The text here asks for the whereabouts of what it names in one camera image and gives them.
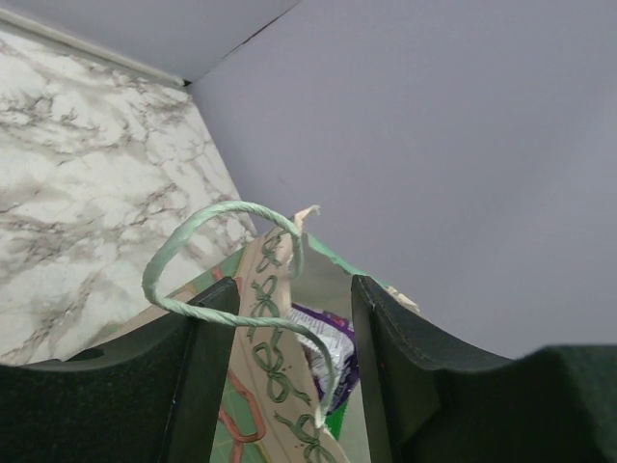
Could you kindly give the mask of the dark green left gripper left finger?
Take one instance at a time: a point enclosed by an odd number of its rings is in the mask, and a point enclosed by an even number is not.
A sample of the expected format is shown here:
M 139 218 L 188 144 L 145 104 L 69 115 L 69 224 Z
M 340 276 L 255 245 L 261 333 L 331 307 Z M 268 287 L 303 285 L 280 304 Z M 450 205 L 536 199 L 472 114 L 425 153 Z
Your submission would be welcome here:
M 208 461 L 234 333 L 167 313 L 64 362 L 2 366 L 2 461 Z

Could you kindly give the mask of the green illustrated paper bag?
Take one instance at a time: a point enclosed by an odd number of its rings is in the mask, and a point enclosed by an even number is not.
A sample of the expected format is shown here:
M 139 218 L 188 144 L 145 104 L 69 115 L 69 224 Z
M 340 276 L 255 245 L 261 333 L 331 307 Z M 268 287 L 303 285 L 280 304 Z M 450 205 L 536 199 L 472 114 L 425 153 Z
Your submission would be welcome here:
M 268 220 L 271 230 L 175 294 L 162 294 L 158 282 L 165 267 L 198 229 L 236 212 Z M 306 233 L 306 220 L 317 212 L 312 205 L 285 217 L 248 202 L 211 205 L 177 227 L 146 266 L 142 287 L 150 303 L 235 330 L 210 462 L 369 458 L 361 378 L 329 415 L 335 391 L 332 357 L 311 330 L 289 318 L 292 305 L 299 304 L 353 323 L 350 290 L 356 269 Z M 322 398 L 298 335 L 324 356 L 330 380 Z M 356 331 L 355 344 L 357 351 Z

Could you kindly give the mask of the purple Fox's candy bag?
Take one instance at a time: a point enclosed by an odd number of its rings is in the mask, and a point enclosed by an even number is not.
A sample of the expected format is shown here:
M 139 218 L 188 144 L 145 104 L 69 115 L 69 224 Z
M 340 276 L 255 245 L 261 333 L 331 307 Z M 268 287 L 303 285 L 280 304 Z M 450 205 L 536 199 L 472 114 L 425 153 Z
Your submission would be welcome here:
M 333 361 L 335 391 L 328 414 L 336 412 L 349 398 L 359 379 L 358 356 L 353 323 L 333 313 L 293 304 L 289 318 L 312 331 L 327 347 Z M 329 385 L 329 371 L 318 347 L 306 337 L 298 335 L 319 398 Z

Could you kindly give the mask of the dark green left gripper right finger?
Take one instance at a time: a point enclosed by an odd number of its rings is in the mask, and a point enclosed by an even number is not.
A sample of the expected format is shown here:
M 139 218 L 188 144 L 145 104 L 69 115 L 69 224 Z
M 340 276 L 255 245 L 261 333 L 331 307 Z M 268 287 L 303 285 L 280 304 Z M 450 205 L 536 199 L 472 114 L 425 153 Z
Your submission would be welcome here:
M 374 462 L 612 462 L 616 348 L 557 345 L 510 360 L 351 284 Z

